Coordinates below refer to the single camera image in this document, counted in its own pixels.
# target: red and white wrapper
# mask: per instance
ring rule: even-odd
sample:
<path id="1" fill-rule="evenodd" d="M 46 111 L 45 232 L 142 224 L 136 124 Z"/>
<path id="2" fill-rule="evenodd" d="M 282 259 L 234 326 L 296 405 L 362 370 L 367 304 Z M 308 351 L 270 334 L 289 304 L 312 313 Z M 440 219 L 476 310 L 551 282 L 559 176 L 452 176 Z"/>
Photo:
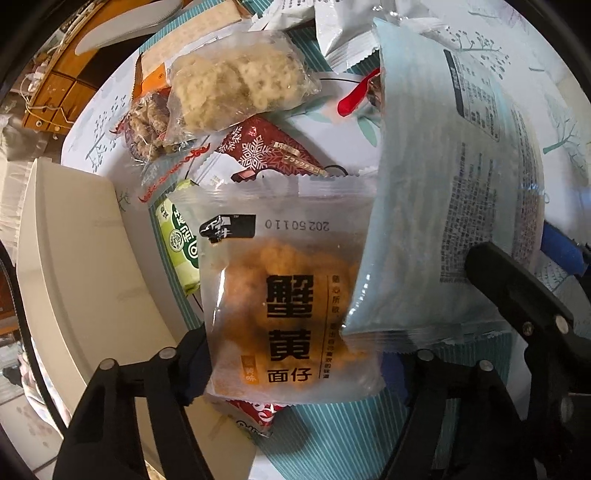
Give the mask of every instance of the red and white wrapper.
<path id="1" fill-rule="evenodd" d="M 259 173 L 328 176 L 301 144 L 255 115 L 233 127 L 191 179 L 202 187 L 216 187 L 253 180 Z"/>
<path id="2" fill-rule="evenodd" d="M 275 413 L 286 407 L 285 405 L 253 404 L 242 400 L 225 400 L 207 394 L 205 399 L 219 413 L 228 415 L 239 427 L 263 437 L 271 436 Z"/>

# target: plastic snack bag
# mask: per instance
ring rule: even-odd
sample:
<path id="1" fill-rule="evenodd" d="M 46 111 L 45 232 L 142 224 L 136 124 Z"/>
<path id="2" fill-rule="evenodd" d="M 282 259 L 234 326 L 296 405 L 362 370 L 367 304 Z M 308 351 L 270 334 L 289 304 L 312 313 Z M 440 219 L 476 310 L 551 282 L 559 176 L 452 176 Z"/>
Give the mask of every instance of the plastic snack bag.
<path id="1" fill-rule="evenodd" d="M 213 408 L 219 413 L 228 415 L 240 428 L 267 438 L 271 437 L 275 413 L 285 408 L 284 405 L 226 400 L 208 394 L 204 397 Z"/>
<path id="2" fill-rule="evenodd" d="M 175 190 L 185 189 L 192 184 L 190 180 L 183 180 L 179 182 Z M 189 296 L 199 289 L 197 238 L 168 198 L 156 207 L 155 215 L 178 281 L 184 294 Z"/>
<path id="3" fill-rule="evenodd" d="M 435 17 L 420 0 L 381 0 L 384 20 L 415 33 L 427 33 L 445 28 L 445 22 Z"/>
<path id="4" fill-rule="evenodd" d="M 178 145 L 163 145 L 170 120 L 169 94 L 166 88 L 138 98 L 113 131 L 125 137 L 131 156 L 139 162 L 149 163 L 178 150 Z"/>
<path id="5" fill-rule="evenodd" d="M 314 0 L 274 0 L 250 30 L 287 30 L 313 18 Z"/>
<path id="6" fill-rule="evenodd" d="M 383 20 L 378 194 L 342 335 L 412 351 L 507 328 L 466 279 L 492 241 L 527 268 L 540 248 L 544 179 L 524 113 L 470 55 Z"/>
<path id="7" fill-rule="evenodd" d="M 304 57 L 282 32 L 235 33 L 179 57 L 170 70 L 165 144 L 290 110 L 320 91 Z"/>
<path id="8" fill-rule="evenodd" d="M 202 187 L 257 178 L 260 172 L 327 177 L 326 170 L 285 132 L 259 115 L 235 126 L 193 175 Z"/>
<path id="9" fill-rule="evenodd" d="M 373 202 L 369 178 L 275 177 L 170 195 L 198 232 L 208 392 L 265 404 L 355 401 L 379 357 L 339 336 Z"/>
<path id="10" fill-rule="evenodd" d="M 379 0 L 317 0 L 316 38 L 335 72 L 357 65 L 379 47 L 372 32 Z"/>

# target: green candy package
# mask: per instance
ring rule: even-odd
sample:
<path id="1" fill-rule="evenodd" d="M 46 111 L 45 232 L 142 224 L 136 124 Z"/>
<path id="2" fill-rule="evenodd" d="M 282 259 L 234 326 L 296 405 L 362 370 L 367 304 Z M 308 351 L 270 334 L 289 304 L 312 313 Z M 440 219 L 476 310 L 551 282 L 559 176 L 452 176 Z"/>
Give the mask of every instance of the green candy package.
<path id="1" fill-rule="evenodd" d="M 191 180 L 183 180 L 179 182 L 175 191 L 190 187 L 192 184 L 194 183 Z M 200 286 L 197 238 L 191 233 L 189 226 L 168 198 L 156 208 L 156 218 L 178 281 L 185 295 L 189 296 Z"/>

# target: tree pattern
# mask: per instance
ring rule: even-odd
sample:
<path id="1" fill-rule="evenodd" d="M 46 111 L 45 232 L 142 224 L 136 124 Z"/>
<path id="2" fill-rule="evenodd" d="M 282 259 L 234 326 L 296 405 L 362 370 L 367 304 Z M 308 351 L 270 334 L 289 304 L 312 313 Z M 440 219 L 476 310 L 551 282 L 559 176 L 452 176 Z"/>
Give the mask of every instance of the tree pattern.
<path id="1" fill-rule="evenodd" d="M 116 118 L 121 114 L 123 109 L 127 106 L 127 95 L 122 97 L 116 96 L 115 101 L 111 105 L 111 109 L 103 111 L 96 119 L 94 124 L 94 138 L 95 141 L 86 154 L 86 159 L 92 165 L 93 173 L 96 173 L 103 163 L 104 155 L 111 152 L 117 144 L 117 139 L 114 135 L 108 132 L 112 127 Z"/>
<path id="2" fill-rule="evenodd" d="M 447 30 L 451 36 L 451 41 L 458 47 L 459 51 L 468 51 L 476 53 L 475 58 L 483 65 L 489 68 L 492 73 L 497 75 L 501 80 L 505 74 L 505 67 L 511 65 L 509 55 L 503 52 L 503 47 L 495 45 L 495 41 L 491 38 L 486 38 L 479 32 L 468 34 L 465 30 L 453 31 Z"/>
<path id="3" fill-rule="evenodd" d="M 546 103 L 548 104 L 548 114 L 552 125 L 556 129 L 558 135 L 557 142 L 544 147 L 542 152 L 544 155 L 563 147 L 573 168 L 586 181 L 589 181 L 589 173 L 587 169 L 587 158 L 584 152 L 585 142 L 581 139 L 578 123 L 573 116 L 573 111 L 570 108 L 562 106 L 557 99 L 546 94 Z"/>
<path id="4" fill-rule="evenodd" d="M 121 210 L 122 212 L 125 212 L 126 208 L 131 205 L 131 202 L 129 201 L 129 192 L 127 190 L 116 192 L 117 194 L 117 204 L 119 205 L 119 210 Z"/>

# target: white container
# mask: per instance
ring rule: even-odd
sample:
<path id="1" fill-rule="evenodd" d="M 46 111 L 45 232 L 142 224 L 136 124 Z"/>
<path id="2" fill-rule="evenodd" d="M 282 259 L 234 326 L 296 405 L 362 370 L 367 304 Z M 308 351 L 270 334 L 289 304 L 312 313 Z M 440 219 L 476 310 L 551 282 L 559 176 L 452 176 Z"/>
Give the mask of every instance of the white container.
<path id="1" fill-rule="evenodd" d="M 31 334 L 71 412 L 104 358 L 121 365 L 141 362 L 176 345 L 140 273 L 105 177 L 35 162 L 17 275 Z M 145 458 L 160 469 L 145 400 L 137 403 Z M 187 415 L 214 477 L 247 478 L 255 446 L 233 422 L 202 398 Z"/>

